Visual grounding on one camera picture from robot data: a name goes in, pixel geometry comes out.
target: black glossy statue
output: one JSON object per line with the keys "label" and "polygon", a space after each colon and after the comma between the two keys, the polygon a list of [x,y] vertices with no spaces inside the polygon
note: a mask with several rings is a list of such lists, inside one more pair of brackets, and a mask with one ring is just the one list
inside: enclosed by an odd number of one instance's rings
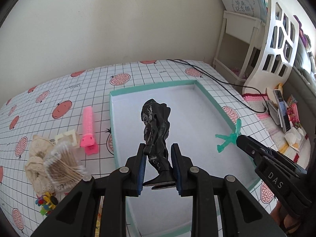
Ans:
{"label": "black glossy statue", "polygon": [[167,104],[159,104],[154,99],[146,101],[142,109],[141,117],[145,124],[144,140],[146,142],[143,152],[148,156],[149,163],[159,173],[156,178],[143,183],[143,186],[153,186],[153,190],[175,187],[175,178],[166,148],[170,111]]}

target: blue gripper pad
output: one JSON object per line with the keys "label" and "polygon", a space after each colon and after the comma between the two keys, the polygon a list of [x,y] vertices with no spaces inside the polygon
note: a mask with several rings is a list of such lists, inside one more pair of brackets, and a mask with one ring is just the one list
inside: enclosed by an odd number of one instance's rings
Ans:
{"label": "blue gripper pad", "polygon": [[138,171],[138,178],[137,178],[137,193],[138,195],[141,194],[143,190],[143,183],[145,178],[145,168],[146,168],[146,155],[143,154],[142,160],[140,162],[139,171]]}
{"label": "blue gripper pad", "polygon": [[179,165],[177,162],[177,158],[176,158],[176,154],[174,152],[174,148],[173,146],[171,146],[171,162],[172,162],[172,167],[173,167],[173,175],[176,178],[176,188],[177,191],[179,193],[179,195],[181,195],[181,191],[182,191],[182,186],[181,186],[181,174],[180,174],[180,170],[179,170]]}

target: knitted blanket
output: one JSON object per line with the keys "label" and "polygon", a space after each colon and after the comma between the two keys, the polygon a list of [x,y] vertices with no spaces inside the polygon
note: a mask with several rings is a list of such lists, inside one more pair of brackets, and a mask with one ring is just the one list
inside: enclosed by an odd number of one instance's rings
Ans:
{"label": "knitted blanket", "polygon": [[[268,100],[267,95],[260,95],[260,94],[250,94],[246,93],[243,95],[244,100],[249,104],[249,106],[256,111],[263,111],[264,110],[264,99]],[[300,152],[306,149],[310,149],[310,142],[308,136],[306,135],[305,138],[299,143],[299,152],[295,149],[290,147],[284,138],[284,132],[281,126],[276,125],[273,119],[269,116],[268,111],[265,113],[257,113],[257,117],[260,119],[262,124],[265,126],[267,132],[270,134],[271,139],[274,141],[275,145],[277,146],[279,152],[287,156],[289,159],[297,162],[300,165]]]}

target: silver screw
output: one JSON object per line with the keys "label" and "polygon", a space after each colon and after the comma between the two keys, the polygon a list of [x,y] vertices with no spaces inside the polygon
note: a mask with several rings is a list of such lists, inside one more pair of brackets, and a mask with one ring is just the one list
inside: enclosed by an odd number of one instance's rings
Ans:
{"label": "silver screw", "polygon": [[127,166],[123,166],[119,169],[121,173],[127,173],[130,169]]}
{"label": "silver screw", "polygon": [[191,171],[192,173],[197,173],[197,172],[200,171],[200,169],[199,169],[197,166],[192,166],[192,167],[190,167],[190,171]]}
{"label": "silver screw", "polygon": [[226,176],[227,181],[229,182],[234,182],[236,180],[236,178],[233,175],[228,175]]}
{"label": "silver screw", "polygon": [[85,182],[89,182],[92,179],[92,176],[89,174],[86,174],[82,177],[82,180]]}

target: pomegranate print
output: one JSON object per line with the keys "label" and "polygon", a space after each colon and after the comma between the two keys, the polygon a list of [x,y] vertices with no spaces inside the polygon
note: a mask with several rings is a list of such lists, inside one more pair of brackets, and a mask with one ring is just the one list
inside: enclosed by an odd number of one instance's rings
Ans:
{"label": "pomegranate print", "polygon": [[186,69],[185,73],[189,76],[195,76],[195,77],[202,76],[202,73],[194,68]]}
{"label": "pomegranate print", "polygon": [[43,92],[39,97],[36,98],[35,102],[36,103],[42,102],[47,97],[48,94],[49,94],[48,90]]}
{"label": "pomegranate print", "polygon": [[112,79],[110,80],[110,84],[113,86],[121,86],[125,84],[128,80],[130,80],[131,76],[127,73],[118,74],[115,76],[112,76]]}
{"label": "pomegranate print", "polygon": [[71,77],[78,77],[78,76],[80,76],[83,72],[85,72],[85,70],[72,73],[70,76],[71,76]]}
{"label": "pomegranate print", "polygon": [[16,123],[18,122],[18,120],[19,120],[19,116],[16,116],[16,117],[12,120],[12,122],[11,122],[11,124],[10,124],[10,127],[9,127],[10,130],[15,127]]}
{"label": "pomegranate print", "polygon": [[37,87],[37,86],[34,86],[34,87],[30,88],[30,89],[27,91],[27,93],[33,92],[36,87]]}
{"label": "pomegranate print", "polygon": [[107,133],[110,133],[109,136],[106,139],[106,148],[109,151],[109,153],[113,154],[113,139],[112,139],[112,134],[111,134],[111,128],[106,130]]}
{"label": "pomegranate print", "polygon": [[155,64],[156,63],[156,61],[140,61],[140,63],[142,63],[142,64]]}
{"label": "pomegranate print", "polygon": [[3,179],[3,167],[0,166],[0,183],[2,183],[2,179]]}
{"label": "pomegranate print", "polygon": [[27,145],[27,137],[21,138],[21,140],[18,142],[18,144],[15,147],[15,155],[19,158],[21,158],[22,153],[25,151]]}
{"label": "pomegranate print", "polygon": [[63,101],[62,103],[58,103],[57,107],[54,109],[52,113],[52,117],[54,119],[58,119],[65,115],[68,110],[72,107],[72,102],[71,101]]}
{"label": "pomegranate print", "polygon": [[23,230],[24,223],[23,223],[21,213],[19,212],[18,209],[12,210],[12,218],[13,218],[13,222],[16,225],[16,227],[18,227],[18,229],[20,229],[20,230]]}
{"label": "pomegranate print", "polygon": [[264,182],[262,182],[261,187],[260,187],[260,197],[264,204],[270,203],[274,197],[273,192],[269,189],[269,187]]}
{"label": "pomegranate print", "polygon": [[8,116],[11,116],[11,114],[13,113],[13,111],[16,109],[16,105],[14,105],[11,109],[10,112],[8,114]]}
{"label": "pomegranate print", "polygon": [[223,107],[223,110],[225,111],[225,113],[229,116],[230,120],[236,124],[237,122],[237,119],[239,119],[239,116],[237,114],[237,112],[231,108],[231,107],[228,107],[228,106],[225,106]]}

